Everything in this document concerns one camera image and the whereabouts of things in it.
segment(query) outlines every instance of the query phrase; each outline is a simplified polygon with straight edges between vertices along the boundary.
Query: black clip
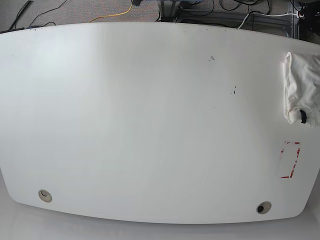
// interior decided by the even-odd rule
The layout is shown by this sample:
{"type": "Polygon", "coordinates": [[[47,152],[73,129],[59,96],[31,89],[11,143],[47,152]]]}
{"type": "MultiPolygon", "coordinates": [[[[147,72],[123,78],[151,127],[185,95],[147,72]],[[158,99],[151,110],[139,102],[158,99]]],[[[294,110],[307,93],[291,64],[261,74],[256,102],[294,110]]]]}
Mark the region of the black clip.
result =
{"type": "Polygon", "coordinates": [[[302,124],[305,124],[306,122],[307,122],[307,114],[306,114],[306,112],[305,111],[303,111],[303,110],[300,110],[300,113],[301,113],[301,123],[302,124]]]}

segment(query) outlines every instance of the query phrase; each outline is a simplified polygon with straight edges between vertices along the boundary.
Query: red marking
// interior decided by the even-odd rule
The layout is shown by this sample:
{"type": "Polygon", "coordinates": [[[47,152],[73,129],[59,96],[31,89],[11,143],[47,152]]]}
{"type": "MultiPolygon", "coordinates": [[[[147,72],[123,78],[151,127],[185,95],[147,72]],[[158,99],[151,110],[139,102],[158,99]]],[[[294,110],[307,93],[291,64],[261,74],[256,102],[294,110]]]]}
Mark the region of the red marking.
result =
{"type": "MultiPolygon", "coordinates": [[[[299,145],[300,142],[295,141],[294,144],[295,144],[295,145],[299,145]]],[[[282,158],[282,154],[284,153],[284,150],[285,150],[284,148],[281,150],[280,160],[281,160],[281,158],[282,158]]],[[[290,176],[282,176],[282,177],[281,177],[282,179],[291,179],[292,176],[294,175],[294,171],[295,171],[295,169],[296,169],[296,165],[297,165],[299,153],[300,153],[300,147],[299,147],[298,150],[296,151],[296,160],[295,160],[295,162],[294,162],[294,165],[293,165],[293,168],[292,168],[292,171],[291,171],[290,176]]]]}
{"type": "Polygon", "coordinates": [[[299,153],[300,153],[300,147],[298,148],[298,150],[296,151],[296,160],[294,162],[294,165],[293,165],[293,168],[292,168],[292,171],[291,171],[291,175],[290,175],[290,178],[292,178],[293,174],[294,174],[294,171],[295,171],[295,168],[296,168],[296,165],[297,165],[297,161],[298,161],[298,157],[299,157],[299,153]]]}

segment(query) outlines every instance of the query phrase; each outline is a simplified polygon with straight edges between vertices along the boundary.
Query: white cable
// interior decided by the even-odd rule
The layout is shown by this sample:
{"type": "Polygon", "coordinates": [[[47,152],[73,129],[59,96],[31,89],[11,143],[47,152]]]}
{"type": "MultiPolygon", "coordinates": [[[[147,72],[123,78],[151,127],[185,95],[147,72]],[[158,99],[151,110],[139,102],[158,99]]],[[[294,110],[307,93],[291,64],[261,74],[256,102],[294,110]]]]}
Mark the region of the white cable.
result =
{"type": "MultiPolygon", "coordinates": [[[[268,16],[268,17],[283,17],[283,16],[288,16],[288,15],[294,15],[294,16],[297,16],[298,18],[298,13],[285,13],[285,14],[280,14],[280,15],[268,15],[268,14],[263,14],[263,13],[259,13],[259,12],[254,12],[253,14],[259,14],[259,15],[262,15],[262,16],[268,16]]],[[[237,28],[237,29],[240,29],[246,22],[247,18],[250,16],[250,13],[248,13],[245,18],[243,19],[241,25],[237,28]]]]}

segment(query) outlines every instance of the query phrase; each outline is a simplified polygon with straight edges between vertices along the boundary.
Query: yellow cable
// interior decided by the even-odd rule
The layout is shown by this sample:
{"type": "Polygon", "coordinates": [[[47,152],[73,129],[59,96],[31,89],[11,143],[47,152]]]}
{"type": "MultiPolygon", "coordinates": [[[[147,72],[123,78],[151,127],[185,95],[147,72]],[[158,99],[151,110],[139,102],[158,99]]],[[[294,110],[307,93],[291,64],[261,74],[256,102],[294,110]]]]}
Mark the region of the yellow cable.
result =
{"type": "Polygon", "coordinates": [[[120,16],[120,15],[123,15],[123,14],[127,14],[128,12],[130,12],[130,10],[132,9],[132,4],[130,6],[130,8],[125,11],[125,12],[122,12],[122,13],[117,13],[117,14],[111,14],[111,15],[106,15],[106,16],[98,16],[94,19],[92,19],[89,23],[92,23],[93,21],[97,20],[97,19],[103,19],[103,18],[108,18],[108,17],[116,17],[116,16],[120,16]]]}

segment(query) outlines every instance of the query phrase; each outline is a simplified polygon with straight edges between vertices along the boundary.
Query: cable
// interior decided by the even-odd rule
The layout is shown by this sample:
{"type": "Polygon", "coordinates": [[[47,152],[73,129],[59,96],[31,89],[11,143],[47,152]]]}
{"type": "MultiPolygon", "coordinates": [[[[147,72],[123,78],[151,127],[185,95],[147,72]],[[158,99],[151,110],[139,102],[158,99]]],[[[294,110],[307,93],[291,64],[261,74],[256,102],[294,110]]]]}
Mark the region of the cable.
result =
{"type": "Polygon", "coordinates": [[[241,25],[240,25],[237,29],[240,29],[240,28],[245,24],[247,18],[250,16],[250,14],[254,14],[254,13],[259,14],[259,15],[262,15],[262,16],[275,17],[275,18],[277,18],[277,17],[283,17],[283,16],[289,16],[289,15],[298,16],[297,13],[285,13],[285,14],[280,14],[280,15],[268,15],[268,14],[263,14],[263,13],[260,13],[260,12],[257,12],[257,11],[251,11],[249,14],[247,14],[247,15],[245,16],[245,18],[243,19],[241,25]]]}
{"type": "Polygon", "coordinates": [[[193,5],[198,5],[200,3],[202,3],[202,1],[196,1],[195,3],[189,3],[188,1],[184,1],[185,4],[188,4],[190,6],[193,6],[193,5]]]}
{"type": "Polygon", "coordinates": [[[289,1],[290,1],[290,3],[292,4],[292,6],[294,7],[294,9],[299,12],[299,10],[295,7],[295,4],[292,2],[292,0],[289,0],[289,1]]]}
{"type": "MultiPolygon", "coordinates": [[[[20,8],[20,10],[18,11],[18,13],[16,14],[16,19],[18,18],[20,12],[22,9],[24,9],[26,7],[26,5],[28,4],[28,1],[20,8]]],[[[14,24],[14,28],[13,29],[16,29],[17,28],[17,21],[15,21],[15,24],[14,24]]]]}
{"type": "Polygon", "coordinates": [[[42,28],[44,26],[47,26],[48,24],[54,24],[55,26],[57,26],[57,24],[54,21],[50,21],[50,22],[47,22],[45,25],[42,25],[42,26],[39,26],[39,27],[42,28]]]}
{"type": "Polygon", "coordinates": [[[220,7],[221,7],[223,10],[226,10],[226,11],[233,11],[233,10],[238,9],[238,8],[241,6],[241,2],[238,2],[238,5],[235,6],[234,8],[227,9],[227,8],[225,8],[224,5],[222,4],[222,0],[219,0],[219,4],[220,4],[220,7]]]}
{"type": "Polygon", "coordinates": [[[161,17],[161,15],[160,15],[160,11],[158,11],[159,12],[159,16],[158,16],[158,18],[155,20],[155,22],[158,22],[159,21],[159,19],[160,19],[160,17],[161,17]]]}
{"type": "Polygon", "coordinates": [[[33,21],[30,23],[29,27],[35,22],[35,20],[36,20],[39,16],[41,16],[41,15],[43,15],[43,14],[46,14],[46,13],[49,13],[49,12],[51,12],[51,11],[53,11],[53,10],[56,10],[56,9],[60,8],[60,7],[61,7],[63,4],[65,4],[67,1],[68,1],[68,0],[65,0],[60,6],[58,6],[58,7],[56,7],[56,8],[53,8],[53,9],[51,9],[51,10],[49,10],[49,11],[45,11],[45,12],[43,12],[43,13],[40,13],[38,16],[36,16],[36,17],[33,19],[33,21]]]}
{"type": "Polygon", "coordinates": [[[20,19],[21,15],[24,14],[24,12],[27,10],[27,8],[30,6],[30,4],[33,3],[32,0],[28,0],[23,6],[22,8],[19,10],[19,12],[16,15],[15,20],[13,21],[13,23],[11,24],[11,26],[9,27],[9,30],[11,30],[14,26],[14,28],[17,27],[17,21],[20,19]]]}
{"type": "Polygon", "coordinates": [[[247,6],[253,6],[253,5],[258,4],[261,0],[233,0],[233,1],[247,5],[247,6]]]}
{"type": "Polygon", "coordinates": [[[208,16],[208,15],[210,15],[210,14],[214,11],[214,9],[215,9],[215,0],[212,0],[212,2],[213,2],[212,10],[211,10],[209,13],[204,14],[204,15],[196,15],[196,14],[193,14],[193,13],[187,12],[187,11],[185,11],[184,9],[182,9],[182,11],[184,11],[186,14],[189,14],[189,15],[192,15],[192,16],[196,16],[196,17],[204,17],[204,16],[208,16]]]}
{"type": "Polygon", "coordinates": [[[109,17],[116,17],[116,16],[120,16],[120,15],[123,15],[123,14],[127,14],[128,12],[130,12],[130,10],[132,9],[132,3],[130,5],[130,8],[125,11],[125,12],[122,12],[122,13],[117,13],[117,14],[111,14],[111,15],[106,15],[106,16],[98,16],[94,19],[92,19],[91,21],[89,21],[89,23],[92,23],[93,21],[97,20],[97,19],[102,19],[102,18],[109,18],[109,17]]]}

